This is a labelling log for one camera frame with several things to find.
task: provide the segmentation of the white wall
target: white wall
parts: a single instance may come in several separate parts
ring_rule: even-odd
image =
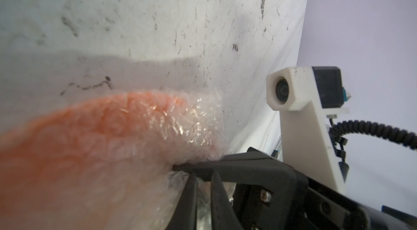
[[[0,133],[109,94],[219,88],[232,150],[275,144],[265,78],[296,63],[306,3],[0,0]]]
[[[417,131],[417,0],[308,0],[299,66],[342,69],[351,114]],[[417,153],[349,135],[347,195],[417,215]]]

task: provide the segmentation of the white plastic part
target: white plastic part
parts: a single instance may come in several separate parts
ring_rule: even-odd
[[[349,114],[348,108],[324,108],[323,114],[327,115],[338,115],[338,114]]]
[[[278,81],[286,79],[288,100],[276,96]],[[281,119],[283,161],[308,177],[344,194],[345,186],[334,153],[311,67],[289,67],[266,78],[266,101]]]

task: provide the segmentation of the bubble wrap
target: bubble wrap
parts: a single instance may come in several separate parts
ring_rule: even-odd
[[[0,229],[164,229],[188,175],[217,160],[219,93],[98,98],[0,136]]]

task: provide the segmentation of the black cable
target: black cable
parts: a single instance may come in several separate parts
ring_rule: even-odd
[[[333,119],[329,118],[329,122],[330,122],[330,127],[333,127]],[[336,142],[332,141],[331,144],[333,145],[333,149],[336,152]]]
[[[384,124],[358,120],[349,120],[348,122],[339,122],[333,125],[329,131],[331,142],[335,143],[339,137],[349,133],[371,135],[402,144],[404,147],[409,147],[410,149],[417,149],[417,136],[415,133]]]
[[[346,182],[347,174],[349,173],[349,165],[345,162],[339,162],[339,167],[343,181]]]
[[[339,143],[339,146],[340,146],[340,150],[341,150],[341,151],[344,151],[343,144]],[[343,163],[346,163],[346,158],[345,158],[345,157],[342,157],[342,158],[341,158],[341,161],[342,161]]]

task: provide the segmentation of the screw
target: screw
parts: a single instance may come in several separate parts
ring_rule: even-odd
[[[272,199],[271,193],[262,189],[261,190],[261,201],[264,202],[265,204],[269,204],[271,202],[271,199]]]
[[[327,203],[327,202],[321,203],[321,212],[325,215],[330,215],[331,207],[330,207],[329,203]]]

